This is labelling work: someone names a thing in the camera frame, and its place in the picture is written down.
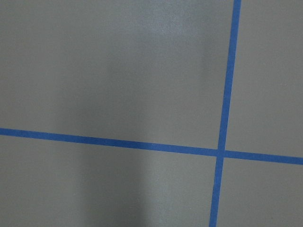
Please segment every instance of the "gray floor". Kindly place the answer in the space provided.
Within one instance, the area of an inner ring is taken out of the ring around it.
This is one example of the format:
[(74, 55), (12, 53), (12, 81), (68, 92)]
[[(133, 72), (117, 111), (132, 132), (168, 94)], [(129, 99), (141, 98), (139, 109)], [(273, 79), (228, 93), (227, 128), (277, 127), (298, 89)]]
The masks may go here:
[[(1, 5), (0, 128), (217, 149), (232, 0)], [(226, 149), (303, 157), (302, 11), (242, 1)], [(206, 227), (214, 169), (0, 136), (0, 226)], [(226, 158), (217, 226), (301, 227), (302, 171)]]

